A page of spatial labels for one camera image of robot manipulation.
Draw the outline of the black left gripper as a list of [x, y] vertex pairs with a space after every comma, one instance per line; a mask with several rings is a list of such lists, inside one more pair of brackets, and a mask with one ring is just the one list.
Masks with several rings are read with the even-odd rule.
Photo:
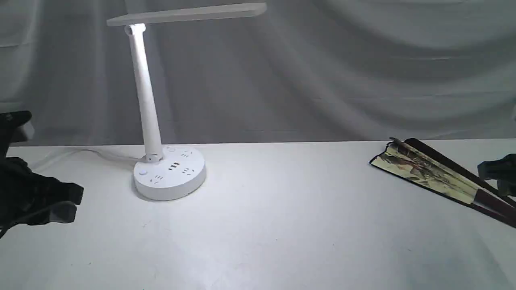
[[74, 222], [83, 186], [52, 182], [53, 178], [34, 173], [22, 158], [1, 158], [1, 227]]

